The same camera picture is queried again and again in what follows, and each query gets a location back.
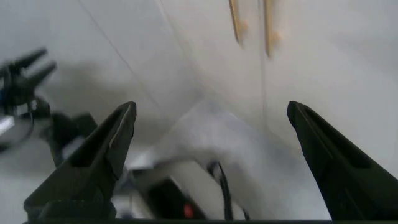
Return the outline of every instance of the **cabinet handle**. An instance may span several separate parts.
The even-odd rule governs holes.
[[[246,30],[246,24],[239,18],[237,0],[229,0],[229,8],[231,9],[232,23],[234,25],[235,38],[238,44],[242,44],[242,34]]]
[[[264,0],[264,23],[266,28],[266,52],[272,57],[274,44],[279,40],[279,34],[272,30],[272,0]]]

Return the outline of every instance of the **white wall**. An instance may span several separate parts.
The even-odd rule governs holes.
[[[0,30],[0,60],[46,46],[48,58],[57,61],[57,71],[40,88],[52,108],[70,115],[89,111],[100,123],[121,103],[135,101],[129,156],[155,143],[201,98],[192,80],[194,71],[156,1],[1,0]],[[27,157],[47,163],[48,157],[37,157],[39,150],[47,150],[42,144],[29,147]],[[32,181],[26,177],[26,161],[18,158],[10,154],[0,161],[0,217],[22,222],[20,197],[12,203],[14,210],[3,206],[18,194],[20,185],[33,191],[52,168]],[[20,164],[20,173],[7,161]]]

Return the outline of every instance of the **black wire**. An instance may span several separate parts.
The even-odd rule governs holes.
[[[215,177],[214,169],[216,166],[218,166],[221,171],[221,177],[219,179],[219,182],[220,182],[221,190],[223,192],[223,197],[224,197],[224,218],[225,218],[225,220],[230,221],[230,220],[233,220],[231,192],[229,191],[228,181],[226,180],[224,170],[218,161],[213,161],[208,164],[207,171],[209,172],[210,175]]]

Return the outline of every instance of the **cabinet door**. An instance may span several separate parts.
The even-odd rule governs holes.
[[[398,1],[272,3],[281,39],[264,63],[267,128],[299,148],[286,116],[299,101],[398,176]]]
[[[258,3],[237,1],[240,18],[248,25],[242,45],[235,39],[228,0],[166,0],[161,6],[204,92],[262,130],[264,77]]]

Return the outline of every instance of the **black device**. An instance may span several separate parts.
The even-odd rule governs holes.
[[[188,195],[185,195],[171,178],[167,178],[149,189],[148,197],[160,218],[206,219],[196,203]]]
[[[78,136],[87,138],[97,128],[97,124],[89,113],[79,114],[74,118],[69,118],[63,113],[51,113],[50,105],[35,94],[36,88],[57,67],[53,60],[49,60],[40,67],[35,66],[32,71],[34,64],[45,55],[47,49],[41,47],[0,66],[0,115],[30,120],[30,128],[18,141],[0,142],[0,152],[28,140],[33,132],[35,120],[49,119],[50,126],[42,131],[40,137],[50,145],[54,163],[59,166],[64,160],[62,149]],[[24,105],[27,112],[18,114],[18,107]]]
[[[397,179],[311,108],[291,101],[287,116],[333,220],[398,220]],[[110,198],[123,169],[135,118],[133,102],[121,105],[111,114],[26,199],[28,221],[122,222],[113,219],[115,211]]]
[[[34,128],[34,121],[37,118],[49,118],[49,104],[35,95],[35,89],[50,75],[56,68],[56,63],[50,61],[44,66],[27,74],[29,67],[47,53],[45,48],[40,48],[29,54],[25,54],[15,60],[4,62],[0,66],[0,114],[19,117],[30,120],[30,128],[18,141],[0,143],[0,152],[10,149],[29,138]],[[17,108],[26,105],[27,112],[17,114]]]

